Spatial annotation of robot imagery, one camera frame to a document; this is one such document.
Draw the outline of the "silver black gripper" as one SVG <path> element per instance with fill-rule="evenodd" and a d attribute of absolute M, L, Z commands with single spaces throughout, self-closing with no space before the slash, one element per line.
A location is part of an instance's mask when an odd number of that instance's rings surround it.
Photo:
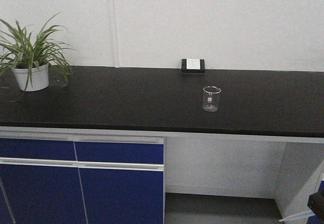
<path fill-rule="evenodd" d="M 309 196 L 307 206 L 312 210 L 314 216 L 308 218 L 307 223 L 323 223 L 323 193 L 314 193 Z"/>

